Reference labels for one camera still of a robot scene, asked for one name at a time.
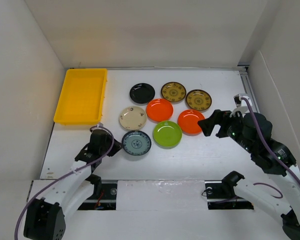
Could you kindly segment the blue white patterned plate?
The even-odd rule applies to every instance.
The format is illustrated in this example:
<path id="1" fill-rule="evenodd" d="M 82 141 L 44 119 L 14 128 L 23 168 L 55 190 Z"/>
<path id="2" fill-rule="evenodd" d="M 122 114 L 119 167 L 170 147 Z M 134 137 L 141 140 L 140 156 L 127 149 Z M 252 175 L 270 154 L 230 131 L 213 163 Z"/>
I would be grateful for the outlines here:
<path id="1" fill-rule="evenodd" d="M 147 154 L 151 147 L 151 138 L 143 131 L 133 130 L 127 132 L 121 140 L 123 150 L 132 156 Z"/>

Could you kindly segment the cream floral plate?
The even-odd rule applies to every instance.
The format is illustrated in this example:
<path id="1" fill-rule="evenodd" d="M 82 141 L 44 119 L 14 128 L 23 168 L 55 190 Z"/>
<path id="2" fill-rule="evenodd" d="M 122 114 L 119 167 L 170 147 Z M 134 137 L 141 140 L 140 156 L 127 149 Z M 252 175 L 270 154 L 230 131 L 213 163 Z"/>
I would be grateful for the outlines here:
<path id="1" fill-rule="evenodd" d="M 120 125 L 128 131 L 136 131 L 143 128 L 147 122 L 146 111 L 139 106 L 124 108 L 119 114 Z"/>

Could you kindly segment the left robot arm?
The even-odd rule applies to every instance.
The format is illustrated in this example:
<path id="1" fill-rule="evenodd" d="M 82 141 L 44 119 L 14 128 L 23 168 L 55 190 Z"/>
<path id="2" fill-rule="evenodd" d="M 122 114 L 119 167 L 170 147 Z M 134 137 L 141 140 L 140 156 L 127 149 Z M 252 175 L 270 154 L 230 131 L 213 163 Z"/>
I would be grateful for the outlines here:
<path id="1" fill-rule="evenodd" d="M 112 157 L 122 144 L 105 127 L 90 129 L 90 140 L 80 150 L 68 173 L 49 183 L 28 200 L 21 212 L 23 236 L 30 240 L 61 240 L 67 221 L 88 198 L 102 194 L 102 179 L 95 169 L 103 158 Z"/>

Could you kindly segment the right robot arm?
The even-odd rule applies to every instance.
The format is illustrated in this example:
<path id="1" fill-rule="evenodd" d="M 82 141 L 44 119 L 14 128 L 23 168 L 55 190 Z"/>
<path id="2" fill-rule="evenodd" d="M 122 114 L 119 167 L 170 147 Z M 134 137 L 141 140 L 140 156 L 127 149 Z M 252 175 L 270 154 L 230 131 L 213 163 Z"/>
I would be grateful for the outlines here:
<path id="1" fill-rule="evenodd" d="M 222 193 L 254 204 L 275 219 L 291 240 L 300 240 L 300 172 L 291 151 L 272 139 L 272 123 L 260 113 L 242 115 L 238 111 L 232 115 L 230 111 L 217 109 L 197 124 L 206 137 L 219 125 L 216 137 L 230 137 L 247 151 L 251 160 L 277 185 L 286 202 L 275 199 L 236 171 L 221 180 Z"/>

